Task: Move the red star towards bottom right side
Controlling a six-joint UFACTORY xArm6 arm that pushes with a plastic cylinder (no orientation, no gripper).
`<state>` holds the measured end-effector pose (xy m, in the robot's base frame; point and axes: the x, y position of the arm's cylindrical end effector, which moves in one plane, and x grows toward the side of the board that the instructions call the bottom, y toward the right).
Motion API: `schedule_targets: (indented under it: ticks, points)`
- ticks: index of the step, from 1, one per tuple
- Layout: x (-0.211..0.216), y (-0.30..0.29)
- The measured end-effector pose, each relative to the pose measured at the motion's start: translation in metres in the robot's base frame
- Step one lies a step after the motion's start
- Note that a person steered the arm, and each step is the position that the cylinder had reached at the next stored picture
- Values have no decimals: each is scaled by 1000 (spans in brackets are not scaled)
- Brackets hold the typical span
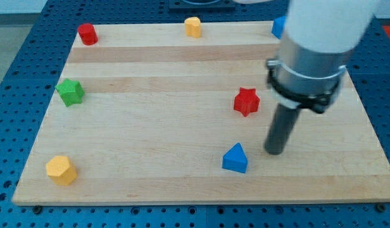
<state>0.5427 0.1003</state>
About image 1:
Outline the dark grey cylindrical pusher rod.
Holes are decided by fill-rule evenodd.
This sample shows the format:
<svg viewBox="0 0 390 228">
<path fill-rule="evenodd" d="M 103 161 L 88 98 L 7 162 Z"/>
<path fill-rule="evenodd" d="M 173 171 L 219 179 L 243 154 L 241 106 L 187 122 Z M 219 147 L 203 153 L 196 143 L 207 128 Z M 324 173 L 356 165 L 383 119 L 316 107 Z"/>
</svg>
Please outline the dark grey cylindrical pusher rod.
<svg viewBox="0 0 390 228">
<path fill-rule="evenodd" d="M 271 155 L 279 155 L 291 135 L 293 127 L 299 117 L 300 109 L 292 109 L 278 104 L 274 113 L 264 148 Z"/>
</svg>

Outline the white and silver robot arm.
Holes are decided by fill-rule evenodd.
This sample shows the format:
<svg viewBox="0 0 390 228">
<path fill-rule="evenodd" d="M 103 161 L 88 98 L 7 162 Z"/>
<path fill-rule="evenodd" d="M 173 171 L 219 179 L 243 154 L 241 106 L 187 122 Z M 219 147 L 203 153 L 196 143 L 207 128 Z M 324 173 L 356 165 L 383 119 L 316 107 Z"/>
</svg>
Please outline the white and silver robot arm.
<svg viewBox="0 0 390 228">
<path fill-rule="evenodd" d="M 266 61 L 267 86 L 278 99 L 264 148 L 283 152 L 302 109 L 322 114 L 337 99 L 346 64 L 380 0 L 292 0 L 280 46 Z"/>
</svg>

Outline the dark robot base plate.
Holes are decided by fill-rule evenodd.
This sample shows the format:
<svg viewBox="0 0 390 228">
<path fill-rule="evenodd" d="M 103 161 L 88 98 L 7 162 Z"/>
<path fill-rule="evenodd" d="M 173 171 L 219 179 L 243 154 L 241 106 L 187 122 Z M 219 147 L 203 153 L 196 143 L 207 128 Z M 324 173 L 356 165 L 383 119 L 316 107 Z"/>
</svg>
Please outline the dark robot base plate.
<svg viewBox="0 0 390 228">
<path fill-rule="evenodd" d="M 168 0 L 169 11 L 185 10 L 234 10 L 236 3 L 231 0 Z"/>
</svg>

